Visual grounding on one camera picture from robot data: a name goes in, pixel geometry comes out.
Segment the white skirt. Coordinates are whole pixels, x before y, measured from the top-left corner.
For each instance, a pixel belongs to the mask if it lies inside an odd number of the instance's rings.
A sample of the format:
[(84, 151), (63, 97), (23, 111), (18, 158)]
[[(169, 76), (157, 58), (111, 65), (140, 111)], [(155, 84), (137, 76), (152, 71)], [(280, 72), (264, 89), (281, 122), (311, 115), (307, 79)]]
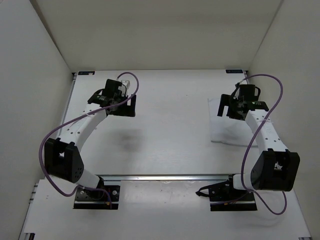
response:
[(253, 133), (245, 121), (231, 119), (225, 114), (217, 116), (219, 98), (208, 99), (211, 142), (247, 147)]

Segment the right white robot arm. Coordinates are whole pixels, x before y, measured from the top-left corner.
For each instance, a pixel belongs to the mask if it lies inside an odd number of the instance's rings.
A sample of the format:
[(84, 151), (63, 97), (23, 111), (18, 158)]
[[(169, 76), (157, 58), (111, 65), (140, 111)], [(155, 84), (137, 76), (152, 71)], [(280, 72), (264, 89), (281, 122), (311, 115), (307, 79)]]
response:
[(270, 119), (271, 110), (259, 100), (260, 89), (254, 84), (236, 84), (232, 94), (222, 94), (217, 115), (227, 108), (227, 117), (246, 122), (253, 133), (259, 158), (249, 173), (235, 174), (224, 187), (224, 195), (236, 200), (242, 190), (289, 192), (294, 186), (300, 156), (289, 151), (278, 136)]

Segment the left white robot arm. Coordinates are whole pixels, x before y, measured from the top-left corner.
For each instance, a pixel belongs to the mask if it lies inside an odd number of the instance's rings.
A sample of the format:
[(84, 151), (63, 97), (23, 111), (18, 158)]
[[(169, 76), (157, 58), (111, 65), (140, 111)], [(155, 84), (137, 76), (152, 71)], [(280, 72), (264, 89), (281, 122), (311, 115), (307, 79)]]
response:
[(105, 87), (88, 99), (81, 119), (67, 124), (57, 138), (44, 144), (44, 168), (47, 174), (87, 188), (93, 199), (104, 195), (99, 176), (85, 169), (81, 150), (88, 137), (107, 116), (134, 117), (136, 96), (129, 95), (129, 80), (107, 79)]

